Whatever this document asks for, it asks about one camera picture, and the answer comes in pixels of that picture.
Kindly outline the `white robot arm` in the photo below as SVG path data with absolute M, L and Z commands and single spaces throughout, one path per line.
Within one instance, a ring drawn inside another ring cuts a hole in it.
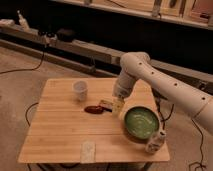
M 115 82 L 113 95 L 128 98 L 135 83 L 141 79 L 161 95 L 179 106 L 213 136 L 213 96 L 173 78 L 150 64 L 145 52 L 128 52 L 120 59 L 121 72 Z

